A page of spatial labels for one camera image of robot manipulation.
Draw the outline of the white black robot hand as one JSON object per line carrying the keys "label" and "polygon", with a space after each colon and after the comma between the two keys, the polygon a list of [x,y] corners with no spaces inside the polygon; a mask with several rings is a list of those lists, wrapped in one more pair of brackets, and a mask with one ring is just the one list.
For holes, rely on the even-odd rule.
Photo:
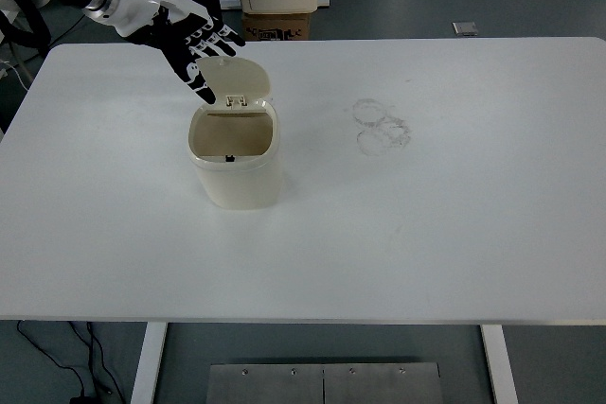
{"label": "white black robot hand", "polygon": [[234,57],[245,45],[223,19],[193,0],[118,0],[108,23],[123,38],[159,49],[177,77],[207,104],[216,96],[197,60]]}

